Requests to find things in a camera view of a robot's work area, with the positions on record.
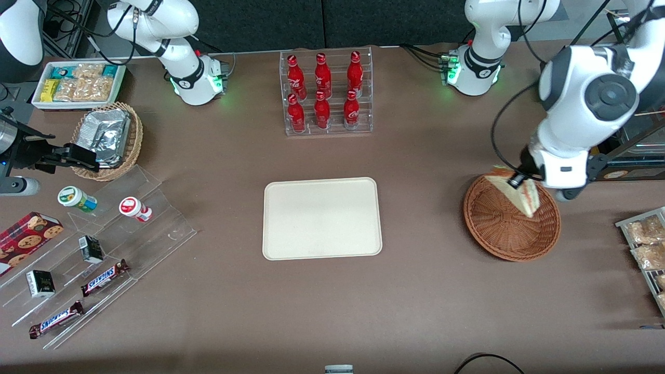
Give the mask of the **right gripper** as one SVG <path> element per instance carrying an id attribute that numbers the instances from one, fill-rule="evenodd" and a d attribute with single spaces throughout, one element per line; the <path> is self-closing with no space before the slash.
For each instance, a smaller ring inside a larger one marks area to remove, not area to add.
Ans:
<path id="1" fill-rule="evenodd" d="M 52 146 L 53 134 L 42 132 L 19 122 L 12 115 L 10 106 L 2 108 L 2 175 L 10 175 L 13 169 L 39 170 L 55 173 L 57 167 L 82 168 L 90 172 L 100 170 L 94 151 L 66 143 L 64 147 Z"/>

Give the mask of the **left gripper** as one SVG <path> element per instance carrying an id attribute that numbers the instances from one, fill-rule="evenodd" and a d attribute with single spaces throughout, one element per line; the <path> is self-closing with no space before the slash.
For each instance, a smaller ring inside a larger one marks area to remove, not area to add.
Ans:
<path id="1" fill-rule="evenodd" d="M 518 189 L 529 179 L 542 180 L 547 189 L 577 189 L 587 183 L 589 151 L 573 152 L 560 157 L 543 148 L 524 147 L 520 153 L 520 165 L 509 164 L 514 172 L 508 184 Z"/>

